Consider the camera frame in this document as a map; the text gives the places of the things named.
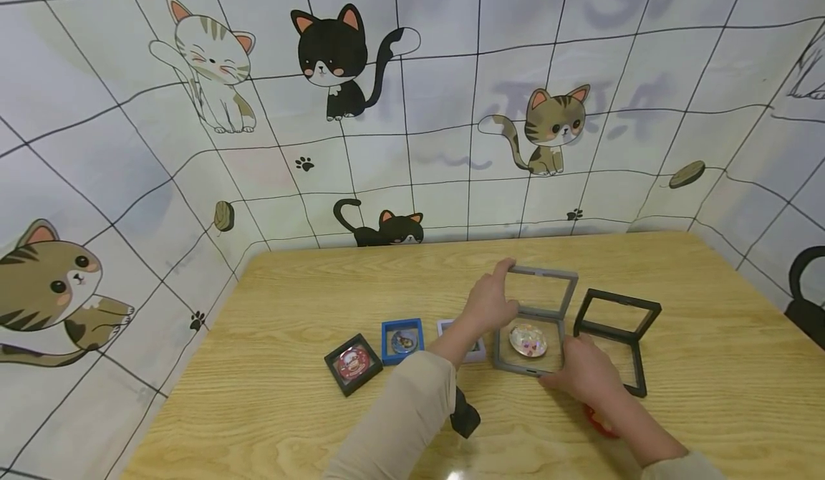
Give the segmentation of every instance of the beige sleeve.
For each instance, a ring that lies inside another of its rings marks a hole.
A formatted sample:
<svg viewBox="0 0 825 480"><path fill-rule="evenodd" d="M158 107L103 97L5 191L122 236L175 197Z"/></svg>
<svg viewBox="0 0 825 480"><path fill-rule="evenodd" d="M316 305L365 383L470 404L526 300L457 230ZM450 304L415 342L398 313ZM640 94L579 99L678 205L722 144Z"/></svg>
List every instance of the beige sleeve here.
<svg viewBox="0 0 825 480"><path fill-rule="evenodd" d="M705 455L691 451L686 457L662 460L642 471L642 480L725 480Z"/></svg>
<svg viewBox="0 0 825 480"><path fill-rule="evenodd" d="M395 367L322 478L406 480L454 410L453 365L428 351L413 353Z"/></svg>

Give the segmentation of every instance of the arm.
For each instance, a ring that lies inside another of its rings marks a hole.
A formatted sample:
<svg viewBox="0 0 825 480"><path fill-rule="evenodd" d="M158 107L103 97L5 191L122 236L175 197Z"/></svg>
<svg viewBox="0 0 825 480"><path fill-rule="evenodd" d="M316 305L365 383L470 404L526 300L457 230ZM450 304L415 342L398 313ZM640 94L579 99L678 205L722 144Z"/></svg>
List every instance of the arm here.
<svg viewBox="0 0 825 480"><path fill-rule="evenodd" d="M518 310L504 299L504 279L515 259L473 286L467 305L427 351L398 365L384 392L349 432L329 463L326 480L406 479L421 453L455 410L455 371L473 343L509 323Z"/></svg>
<svg viewBox="0 0 825 480"><path fill-rule="evenodd" d="M645 480L720 480L724 476L699 453L690 453L657 423L621 382L619 371L590 335L564 339L564 367L539 378L590 405L612 425L644 468Z"/></svg>

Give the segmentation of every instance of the wood grain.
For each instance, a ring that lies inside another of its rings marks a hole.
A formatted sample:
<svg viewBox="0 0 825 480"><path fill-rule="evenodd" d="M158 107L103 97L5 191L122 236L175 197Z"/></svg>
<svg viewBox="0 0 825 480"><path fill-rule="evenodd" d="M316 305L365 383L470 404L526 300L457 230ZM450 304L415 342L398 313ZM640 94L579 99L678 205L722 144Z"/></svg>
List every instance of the wood grain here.
<svg viewBox="0 0 825 480"><path fill-rule="evenodd" d="M644 403L729 478L823 478L825 355L697 237L672 232L256 257L123 478L318 478L387 377L345 399L324 355L358 332L380 352L392 319L421 317L434 340L435 321L455 317L503 256L579 273L568 323L588 287L661 302L642 341ZM581 405L533 378L481 363L461 368L459 386L482 425L468 441L446 426L415 479L639 475Z"/></svg>

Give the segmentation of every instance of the wall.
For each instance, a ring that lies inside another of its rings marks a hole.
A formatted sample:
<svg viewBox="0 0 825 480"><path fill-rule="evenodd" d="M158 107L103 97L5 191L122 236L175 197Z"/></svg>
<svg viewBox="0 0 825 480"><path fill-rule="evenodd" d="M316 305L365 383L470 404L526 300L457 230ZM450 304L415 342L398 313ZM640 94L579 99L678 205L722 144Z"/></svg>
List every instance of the wall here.
<svg viewBox="0 0 825 480"><path fill-rule="evenodd" d="M691 231L817 338L824 20L0 0L0 478L116 478L268 250Z"/></svg>

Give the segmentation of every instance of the left hand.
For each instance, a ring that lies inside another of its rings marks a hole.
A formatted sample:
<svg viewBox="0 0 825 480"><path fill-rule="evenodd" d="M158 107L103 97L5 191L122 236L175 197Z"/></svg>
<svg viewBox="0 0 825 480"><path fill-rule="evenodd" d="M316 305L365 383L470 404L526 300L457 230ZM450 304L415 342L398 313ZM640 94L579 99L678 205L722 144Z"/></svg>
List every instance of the left hand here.
<svg viewBox="0 0 825 480"><path fill-rule="evenodd" d="M459 318L472 324L479 335L506 326L518 315L518 302L504 297L504 281L514 264L514 258L502 259L492 274L484 274L469 291Z"/></svg>

